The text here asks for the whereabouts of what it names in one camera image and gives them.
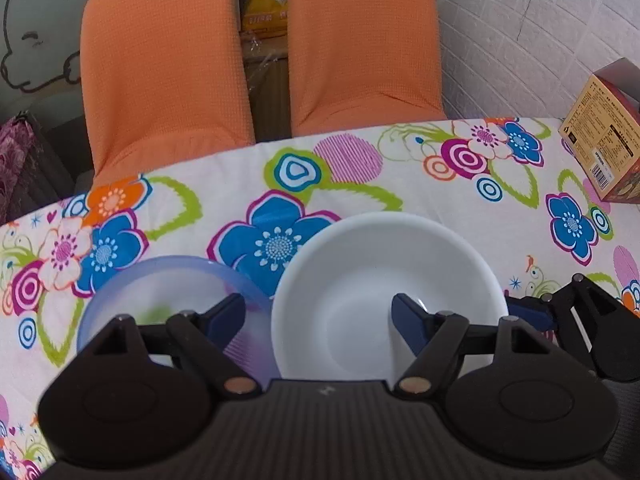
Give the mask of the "orange chair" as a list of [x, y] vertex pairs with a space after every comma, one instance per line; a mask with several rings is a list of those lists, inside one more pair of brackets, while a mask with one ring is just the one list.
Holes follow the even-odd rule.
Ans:
[[96, 185], [255, 142], [233, 0], [88, 0], [80, 74]]
[[294, 136], [445, 119], [436, 0], [288, 2]]

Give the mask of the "left orange chair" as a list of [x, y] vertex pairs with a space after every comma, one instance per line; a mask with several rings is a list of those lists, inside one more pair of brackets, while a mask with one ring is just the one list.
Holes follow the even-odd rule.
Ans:
[[80, 74], [96, 185], [255, 142], [233, 0], [88, 0]]

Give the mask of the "floral tablecloth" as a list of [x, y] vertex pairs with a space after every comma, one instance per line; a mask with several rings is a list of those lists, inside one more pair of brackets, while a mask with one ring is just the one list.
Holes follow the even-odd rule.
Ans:
[[639, 307], [639, 209], [602, 202], [555, 119], [457, 119], [262, 143], [124, 177], [1, 229], [1, 473], [52, 463], [36, 404], [74, 356], [104, 285], [154, 257], [235, 266], [272, 296], [299, 248], [369, 211], [468, 240], [509, 296], [577, 272]]

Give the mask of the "right orange chair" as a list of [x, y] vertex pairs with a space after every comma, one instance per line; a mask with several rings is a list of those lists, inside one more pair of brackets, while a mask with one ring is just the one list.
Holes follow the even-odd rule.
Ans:
[[445, 119], [436, 0], [288, 2], [294, 136]]

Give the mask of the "white ceramic bowl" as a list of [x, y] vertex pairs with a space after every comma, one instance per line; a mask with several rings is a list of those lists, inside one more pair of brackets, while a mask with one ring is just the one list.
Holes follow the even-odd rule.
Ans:
[[414, 359], [392, 321], [398, 294], [474, 324], [508, 313], [495, 274], [460, 235], [414, 214], [360, 214], [311, 237], [282, 275], [271, 315], [281, 376], [396, 382]]

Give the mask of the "glass panel with rabbit drawing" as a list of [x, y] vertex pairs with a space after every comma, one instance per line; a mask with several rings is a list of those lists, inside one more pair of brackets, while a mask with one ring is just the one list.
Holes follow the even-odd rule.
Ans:
[[1, 117], [56, 126], [82, 114], [79, 34], [88, 0], [1, 0]]

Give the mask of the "blue translucent plastic bowl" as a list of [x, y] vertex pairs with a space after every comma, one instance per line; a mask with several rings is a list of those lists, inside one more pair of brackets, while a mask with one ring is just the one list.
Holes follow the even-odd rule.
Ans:
[[117, 272], [85, 308], [77, 349], [116, 315], [129, 314], [139, 325], [163, 324], [184, 310], [203, 313], [236, 292], [245, 300], [246, 317], [224, 354], [268, 386], [280, 376], [271, 344], [271, 301], [246, 276], [204, 258], [157, 257]]

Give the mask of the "red cracker box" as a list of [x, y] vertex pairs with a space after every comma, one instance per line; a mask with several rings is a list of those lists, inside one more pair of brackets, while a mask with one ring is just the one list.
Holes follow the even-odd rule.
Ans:
[[559, 128], [600, 200], [639, 203], [639, 67], [628, 58], [592, 73]]

